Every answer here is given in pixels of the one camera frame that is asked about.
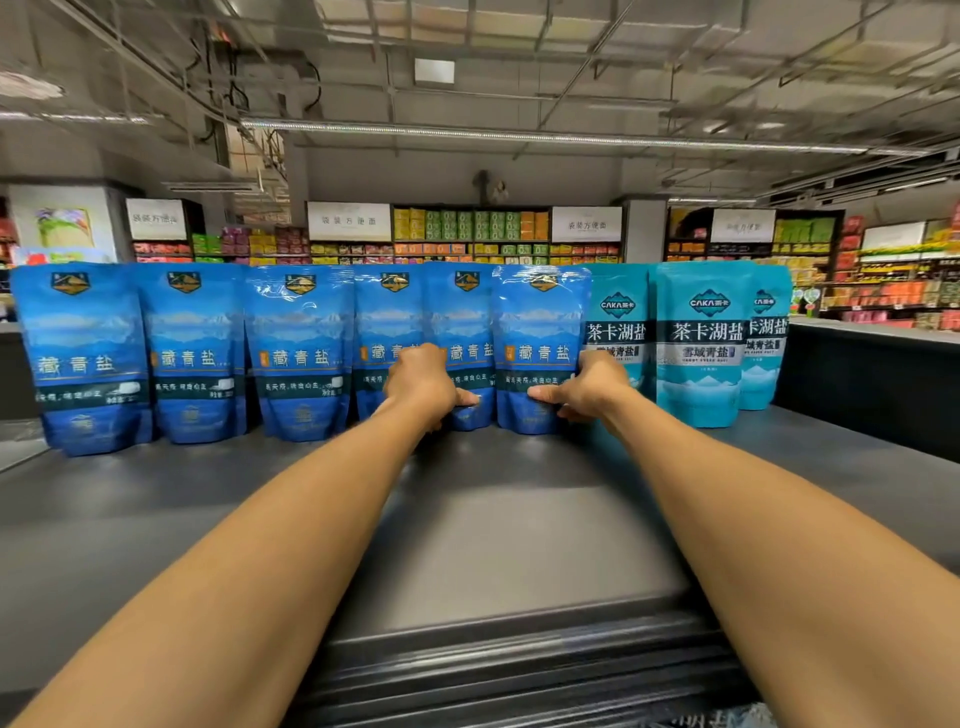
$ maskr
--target gray counter surface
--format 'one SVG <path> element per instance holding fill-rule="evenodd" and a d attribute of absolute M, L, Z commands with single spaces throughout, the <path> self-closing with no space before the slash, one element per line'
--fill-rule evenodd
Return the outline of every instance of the gray counter surface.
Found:
<path fill-rule="evenodd" d="M 960 465 L 776 408 L 713 434 L 960 570 Z M 41 686 L 125 600 L 313 447 L 256 432 L 88 458 L 48 452 L 0 473 L 0 695 Z M 496 637 L 544 616 L 561 626 L 641 616 L 690 589 L 610 439 L 449 433 L 405 469 L 326 649 L 456 643 L 463 625 Z"/>

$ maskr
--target ceiling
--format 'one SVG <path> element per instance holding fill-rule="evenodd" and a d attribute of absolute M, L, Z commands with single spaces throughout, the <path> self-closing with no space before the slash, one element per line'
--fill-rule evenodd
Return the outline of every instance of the ceiling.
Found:
<path fill-rule="evenodd" d="M 299 147 L 616 156 L 622 191 L 842 201 L 960 174 L 960 7 L 860 0 L 0 0 L 0 69 L 62 85 L 0 111 L 62 124 L 168 179 L 259 176 Z M 414 59 L 455 61 L 423 85 Z M 242 116 L 923 147 L 919 159 L 556 146 L 234 128 Z M 225 122 L 217 134 L 214 122 Z M 37 121 L 34 124 L 54 124 Z"/>

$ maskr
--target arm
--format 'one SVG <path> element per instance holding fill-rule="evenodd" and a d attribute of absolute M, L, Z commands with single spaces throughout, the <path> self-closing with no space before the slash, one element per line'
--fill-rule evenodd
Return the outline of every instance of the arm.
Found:
<path fill-rule="evenodd" d="M 277 475 L 104 626 L 15 728 L 279 724 L 400 469 L 454 404 L 445 355 L 404 350 L 368 421 Z"/>
<path fill-rule="evenodd" d="M 531 397 L 599 417 L 623 443 L 784 726 L 956 721 L 960 579 L 839 498 L 663 412 L 609 354 L 585 352 L 581 366 Z"/>

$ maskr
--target plastic packaging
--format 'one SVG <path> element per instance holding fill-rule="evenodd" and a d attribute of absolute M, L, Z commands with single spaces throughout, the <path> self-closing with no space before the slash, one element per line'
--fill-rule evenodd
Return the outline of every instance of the plastic packaging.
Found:
<path fill-rule="evenodd" d="M 552 265 L 507 265 L 493 271 L 496 419 L 525 435 L 555 432 L 555 407 L 531 400 L 535 384 L 573 375 L 584 338 L 590 271 Z"/>
<path fill-rule="evenodd" d="M 492 271 L 470 263 L 427 263 L 423 273 L 423 338 L 446 351 L 453 383 L 480 398 L 475 406 L 455 409 L 450 424 L 456 430 L 486 427 L 495 400 Z"/>
<path fill-rule="evenodd" d="M 647 319 L 649 265 L 638 263 L 588 265 L 592 276 L 587 315 L 587 349 L 610 352 L 623 364 L 635 389 L 643 386 L 647 342 L 655 326 Z"/>
<path fill-rule="evenodd" d="M 243 266 L 133 266 L 146 325 L 156 423 L 179 445 L 247 431 Z"/>
<path fill-rule="evenodd" d="M 419 265 L 360 265 L 353 269 L 353 389 L 360 420 L 366 420 L 384 400 L 383 385 L 400 350 L 423 343 L 422 276 Z"/>
<path fill-rule="evenodd" d="M 707 261 L 656 269 L 657 404 L 688 425 L 736 419 L 754 268 Z"/>
<path fill-rule="evenodd" d="M 754 267 L 753 307 L 743 353 L 740 409 L 766 409 L 773 401 L 786 346 L 793 280 L 784 265 Z"/>
<path fill-rule="evenodd" d="M 353 269 L 251 268 L 244 309 L 267 434 L 309 442 L 343 432 L 353 363 Z"/>
<path fill-rule="evenodd" d="M 147 356 L 131 266 L 18 266 L 11 286 L 47 444 L 72 457 L 150 442 Z"/>

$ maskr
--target brand logo badge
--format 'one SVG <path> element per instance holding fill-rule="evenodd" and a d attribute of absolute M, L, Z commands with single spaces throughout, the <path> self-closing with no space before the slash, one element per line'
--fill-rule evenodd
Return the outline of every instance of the brand logo badge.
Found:
<path fill-rule="evenodd" d="M 604 313 L 609 313 L 611 316 L 618 319 L 634 310 L 636 308 L 636 303 L 634 303 L 633 299 L 630 299 L 617 291 L 612 296 L 608 296 L 601 301 L 600 308 L 603 309 Z"/>
<path fill-rule="evenodd" d="M 287 276 L 287 290 L 302 296 L 317 287 L 316 276 Z"/>
<path fill-rule="evenodd" d="M 776 303 L 777 299 L 761 288 L 756 292 L 756 298 L 754 298 L 754 311 L 757 313 L 766 313 L 773 308 Z"/>
<path fill-rule="evenodd" d="M 730 308 L 730 299 L 722 293 L 717 293 L 712 288 L 708 288 L 703 293 L 699 293 L 690 299 L 690 307 L 697 313 L 712 318 Z"/>
<path fill-rule="evenodd" d="M 538 291 L 545 293 L 551 288 L 556 288 L 559 284 L 557 283 L 557 277 L 553 274 L 539 273 L 530 279 L 530 285 L 532 285 Z"/>
<path fill-rule="evenodd" d="M 480 285 L 480 274 L 477 271 L 457 271 L 453 284 L 462 291 L 472 291 Z"/>
<path fill-rule="evenodd" d="M 200 274 L 193 271 L 170 271 L 167 282 L 181 293 L 193 293 L 200 288 Z"/>
<path fill-rule="evenodd" d="M 386 288 L 388 291 L 402 291 L 408 285 L 410 285 L 410 274 L 409 273 L 381 273 L 380 274 L 380 285 Z"/>
<path fill-rule="evenodd" d="M 68 296 L 76 296 L 90 288 L 90 276 L 86 273 L 55 273 L 50 279 L 50 287 Z"/>

